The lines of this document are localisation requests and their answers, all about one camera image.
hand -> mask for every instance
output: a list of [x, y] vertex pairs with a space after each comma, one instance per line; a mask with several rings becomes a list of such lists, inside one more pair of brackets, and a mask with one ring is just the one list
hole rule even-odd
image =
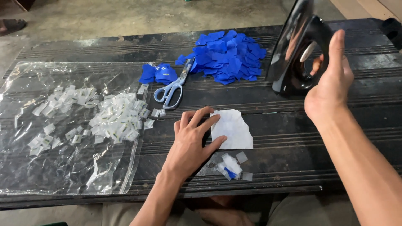
[[[345, 31], [337, 31], [329, 45], [329, 65], [320, 78], [318, 85], [313, 87], [304, 100], [307, 116], [318, 127], [319, 124], [336, 116], [339, 109], [347, 109], [347, 95], [353, 82], [353, 72], [348, 59], [343, 55], [345, 50]], [[314, 60], [314, 75], [324, 56]]]
[[220, 136], [206, 147], [202, 147], [202, 138], [211, 126], [219, 121], [220, 115], [214, 115], [197, 127], [201, 118], [213, 113], [210, 107], [198, 111], [183, 112], [181, 120], [174, 123], [174, 143], [169, 151], [162, 171], [174, 174], [180, 180], [189, 177], [209, 156], [227, 139]]

forearm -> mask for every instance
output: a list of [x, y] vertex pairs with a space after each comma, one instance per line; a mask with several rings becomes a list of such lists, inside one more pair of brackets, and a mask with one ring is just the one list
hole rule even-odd
[[400, 225], [402, 180], [351, 112], [342, 108], [336, 116], [315, 124], [361, 225]]
[[169, 217], [176, 195], [183, 185], [183, 180], [162, 170], [149, 193], [141, 210], [130, 226], [161, 226]]

clothes iron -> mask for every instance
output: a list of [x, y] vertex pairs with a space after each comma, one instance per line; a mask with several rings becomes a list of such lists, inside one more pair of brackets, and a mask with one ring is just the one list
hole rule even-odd
[[[266, 79], [274, 79], [272, 89], [283, 95], [306, 95], [318, 84], [329, 62], [328, 48], [333, 31], [313, 14], [314, 0], [296, 0], [273, 50]], [[321, 47], [324, 61], [314, 75], [305, 61], [316, 45]]]

clear plastic bag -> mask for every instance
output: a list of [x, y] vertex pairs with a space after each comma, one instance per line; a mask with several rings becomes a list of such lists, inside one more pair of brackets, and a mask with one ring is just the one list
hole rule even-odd
[[[82, 136], [72, 144], [65, 134], [88, 125], [99, 109], [73, 105], [47, 118], [33, 115], [58, 86], [96, 88], [104, 96], [136, 93], [144, 62], [20, 62], [0, 89], [0, 194], [104, 195], [126, 193], [132, 183], [144, 130], [133, 142], [114, 144], [105, 138]], [[149, 102], [148, 90], [137, 99]], [[29, 156], [28, 143], [53, 123], [50, 135], [61, 140], [55, 148]]]

black table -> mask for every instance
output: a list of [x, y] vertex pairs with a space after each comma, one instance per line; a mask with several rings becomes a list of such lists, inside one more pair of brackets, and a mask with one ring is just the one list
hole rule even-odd
[[[346, 51], [355, 81], [349, 92], [349, 107], [369, 139], [402, 173], [402, 55], [378, 28], [374, 20], [329, 22], [333, 30], [346, 30]], [[281, 26], [236, 29], [238, 33], [259, 38], [270, 53]], [[106, 37], [83, 41], [57, 41], [30, 44], [17, 57], [19, 61], [56, 62], [165, 62], [174, 65], [180, 54], [192, 52], [202, 33], [196, 31], [169, 34]], [[139, 166], [130, 191], [105, 196], [0, 196], [0, 209], [51, 205], [100, 203], [105, 201], [144, 200], [155, 182], [174, 140], [173, 123], [182, 112], [205, 105], [215, 110], [242, 112], [254, 139], [254, 149], [244, 150], [248, 161], [242, 164], [253, 173], [253, 181], [228, 181], [216, 168], [221, 156], [234, 156], [241, 150], [218, 150], [195, 177], [190, 178], [178, 197], [245, 195], [295, 191], [319, 191], [343, 188], [334, 165], [313, 123], [304, 113], [303, 97], [284, 98], [265, 81], [270, 54], [262, 61], [263, 76], [257, 81], [221, 85], [211, 78], [190, 75], [183, 100], [175, 111], [145, 131]], [[174, 66], [177, 71], [181, 66]], [[152, 90], [162, 87], [154, 85]], [[152, 100], [149, 109], [161, 108]]]

